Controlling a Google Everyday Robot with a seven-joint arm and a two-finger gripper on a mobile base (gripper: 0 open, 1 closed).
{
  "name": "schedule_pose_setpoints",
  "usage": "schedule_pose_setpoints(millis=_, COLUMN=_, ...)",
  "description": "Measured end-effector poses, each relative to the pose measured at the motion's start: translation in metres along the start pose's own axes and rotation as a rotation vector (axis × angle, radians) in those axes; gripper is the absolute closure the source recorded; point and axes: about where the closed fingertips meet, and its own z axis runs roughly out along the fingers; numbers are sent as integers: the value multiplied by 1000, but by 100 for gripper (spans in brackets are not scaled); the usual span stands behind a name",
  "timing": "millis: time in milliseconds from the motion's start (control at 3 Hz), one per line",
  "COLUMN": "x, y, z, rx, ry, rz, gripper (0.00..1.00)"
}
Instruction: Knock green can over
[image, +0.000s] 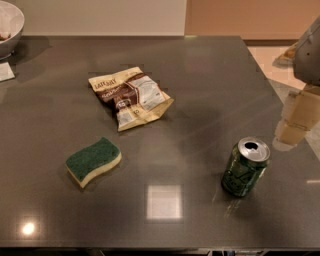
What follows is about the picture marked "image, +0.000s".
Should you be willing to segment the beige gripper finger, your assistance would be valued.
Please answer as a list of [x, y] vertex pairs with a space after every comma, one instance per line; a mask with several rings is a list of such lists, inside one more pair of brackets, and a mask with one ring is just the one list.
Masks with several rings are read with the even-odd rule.
[[320, 121], [320, 87], [307, 84], [299, 92], [290, 91], [281, 120], [275, 129], [273, 147], [289, 151]]

